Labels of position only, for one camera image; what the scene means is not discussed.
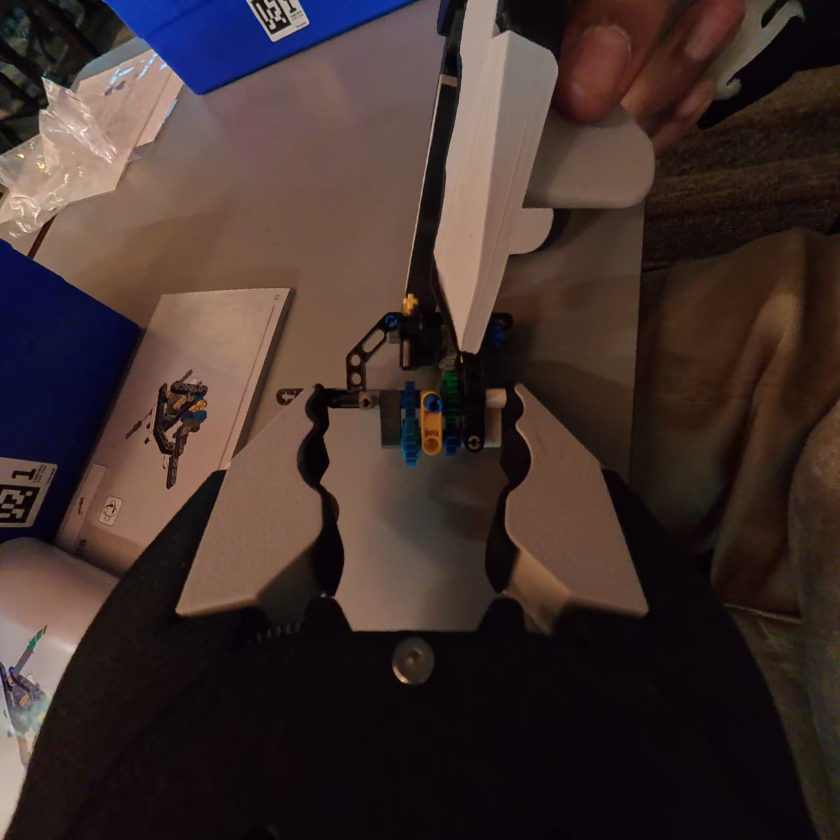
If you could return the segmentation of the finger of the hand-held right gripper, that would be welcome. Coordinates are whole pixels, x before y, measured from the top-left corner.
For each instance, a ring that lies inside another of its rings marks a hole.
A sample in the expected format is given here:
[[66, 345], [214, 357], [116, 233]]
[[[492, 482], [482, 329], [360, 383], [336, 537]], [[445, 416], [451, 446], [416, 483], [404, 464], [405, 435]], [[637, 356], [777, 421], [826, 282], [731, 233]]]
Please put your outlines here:
[[539, 248], [555, 209], [622, 209], [646, 197], [655, 154], [623, 108], [595, 125], [551, 106], [558, 65], [512, 32], [490, 39], [447, 161], [434, 261], [461, 351], [484, 339], [508, 259]]
[[493, 1], [441, 2], [438, 11], [444, 54], [404, 293], [415, 298], [414, 312], [441, 308], [434, 248], [445, 200], [455, 196], [456, 162], [466, 143], [487, 50], [498, 35], [497, 7]]

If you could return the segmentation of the blue plastic bin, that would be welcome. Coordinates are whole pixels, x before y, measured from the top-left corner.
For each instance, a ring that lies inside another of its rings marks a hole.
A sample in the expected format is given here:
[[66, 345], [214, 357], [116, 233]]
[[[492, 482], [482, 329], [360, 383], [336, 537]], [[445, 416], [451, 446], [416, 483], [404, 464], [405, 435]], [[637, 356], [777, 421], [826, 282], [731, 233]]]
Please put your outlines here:
[[1, 542], [50, 542], [140, 335], [1, 243]]
[[409, 1], [106, 2], [199, 95], [409, 4]]

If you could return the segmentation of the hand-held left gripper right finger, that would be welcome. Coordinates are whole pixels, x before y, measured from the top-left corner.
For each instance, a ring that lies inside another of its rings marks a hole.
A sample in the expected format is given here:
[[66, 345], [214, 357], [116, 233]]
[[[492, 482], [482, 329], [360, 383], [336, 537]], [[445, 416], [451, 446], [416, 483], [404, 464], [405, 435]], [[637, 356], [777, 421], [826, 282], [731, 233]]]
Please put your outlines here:
[[599, 461], [524, 385], [507, 388], [486, 573], [550, 634], [576, 610], [642, 618], [648, 603]]

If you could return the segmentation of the lego technic model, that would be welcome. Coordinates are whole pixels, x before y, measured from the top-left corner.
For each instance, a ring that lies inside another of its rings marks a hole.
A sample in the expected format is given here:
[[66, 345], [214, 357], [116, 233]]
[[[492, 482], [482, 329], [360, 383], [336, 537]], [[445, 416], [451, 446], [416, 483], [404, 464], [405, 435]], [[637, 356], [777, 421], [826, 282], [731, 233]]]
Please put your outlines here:
[[[320, 405], [378, 412], [381, 446], [400, 449], [409, 467], [423, 456], [454, 457], [460, 451], [475, 454], [498, 448], [510, 388], [488, 386], [483, 352], [499, 350], [512, 326], [512, 315], [492, 312], [479, 351], [461, 352], [445, 314], [422, 309], [409, 294], [400, 310], [382, 316], [347, 353], [345, 388], [323, 389]], [[370, 388], [367, 365], [388, 343], [398, 347], [403, 373], [426, 371], [431, 382]]]

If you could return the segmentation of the person's tan trousers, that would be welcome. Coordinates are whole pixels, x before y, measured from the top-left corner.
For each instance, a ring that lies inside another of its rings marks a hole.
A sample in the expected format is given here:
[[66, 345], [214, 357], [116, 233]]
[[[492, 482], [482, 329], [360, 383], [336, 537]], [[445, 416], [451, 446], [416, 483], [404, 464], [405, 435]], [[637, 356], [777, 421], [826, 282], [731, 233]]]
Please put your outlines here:
[[673, 540], [710, 562], [714, 585], [740, 458], [781, 469], [822, 399], [839, 396], [838, 292], [838, 234], [803, 228], [645, 286], [631, 485]]

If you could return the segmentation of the lego instruction booklet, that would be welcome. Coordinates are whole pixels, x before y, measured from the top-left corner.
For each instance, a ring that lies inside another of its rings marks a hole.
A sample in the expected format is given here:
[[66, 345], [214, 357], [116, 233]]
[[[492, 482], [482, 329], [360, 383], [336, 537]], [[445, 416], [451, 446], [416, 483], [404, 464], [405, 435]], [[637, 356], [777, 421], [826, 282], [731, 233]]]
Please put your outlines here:
[[161, 297], [51, 540], [2, 543], [2, 825], [56, 688], [121, 574], [245, 442], [288, 289]]

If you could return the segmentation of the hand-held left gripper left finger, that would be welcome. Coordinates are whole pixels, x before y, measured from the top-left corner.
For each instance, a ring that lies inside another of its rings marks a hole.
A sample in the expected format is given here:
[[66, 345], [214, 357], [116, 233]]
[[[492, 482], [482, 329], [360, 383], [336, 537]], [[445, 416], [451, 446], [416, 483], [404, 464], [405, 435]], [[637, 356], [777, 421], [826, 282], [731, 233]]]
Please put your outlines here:
[[231, 461], [176, 612], [210, 616], [260, 609], [276, 624], [300, 622], [333, 596], [343, 543], [331, 495], [322, 385], [299, 394]]

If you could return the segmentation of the clear plastic bag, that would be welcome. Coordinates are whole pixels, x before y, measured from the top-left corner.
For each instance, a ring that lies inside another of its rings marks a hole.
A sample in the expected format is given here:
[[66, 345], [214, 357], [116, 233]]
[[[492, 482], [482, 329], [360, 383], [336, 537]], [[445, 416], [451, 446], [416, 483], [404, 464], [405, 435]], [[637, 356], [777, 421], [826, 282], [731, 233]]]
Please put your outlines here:
[[65, 207], [113, 192], [127, 162], [75, 92], [48, 80], [46, 93], [39, 133], [1, 156], [1, 228], [8, 238], [36, 235]]

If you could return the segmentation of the person's right hand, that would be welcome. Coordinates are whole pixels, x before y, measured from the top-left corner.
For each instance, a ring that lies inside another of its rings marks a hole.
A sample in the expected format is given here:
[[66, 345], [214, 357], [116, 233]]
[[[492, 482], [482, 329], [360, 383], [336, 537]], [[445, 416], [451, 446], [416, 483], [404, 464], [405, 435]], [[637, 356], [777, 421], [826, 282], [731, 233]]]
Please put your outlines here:
[[744, 12], [741, 1], [570, 2], [553, 104], [578, 123], [621, 106], [660, 156], [709, 109], [711, 66]]

